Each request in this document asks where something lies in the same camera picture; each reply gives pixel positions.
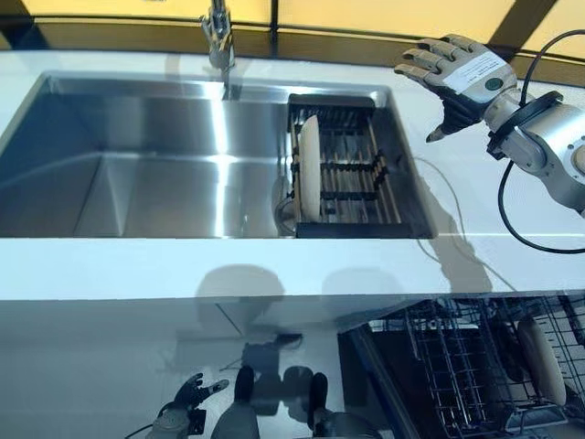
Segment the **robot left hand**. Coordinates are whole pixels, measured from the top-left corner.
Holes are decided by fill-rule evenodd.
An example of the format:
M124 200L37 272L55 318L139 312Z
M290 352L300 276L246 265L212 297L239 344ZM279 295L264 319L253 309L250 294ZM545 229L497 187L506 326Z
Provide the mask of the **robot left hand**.
M191 376L177 391L173 400L173 407L177 409L195 409L206 399L225 390L229 380L219 380L204 386L204 373L198 372Z

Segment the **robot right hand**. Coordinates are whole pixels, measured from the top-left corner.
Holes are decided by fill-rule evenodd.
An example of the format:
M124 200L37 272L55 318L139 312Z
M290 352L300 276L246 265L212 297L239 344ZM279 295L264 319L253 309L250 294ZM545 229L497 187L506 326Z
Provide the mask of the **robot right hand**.
M402 59L394 72L434 93L442 103L442 122L427 135L428 143L481 122L489 105L517 85L517 76L506 61L460 35L423 38Z

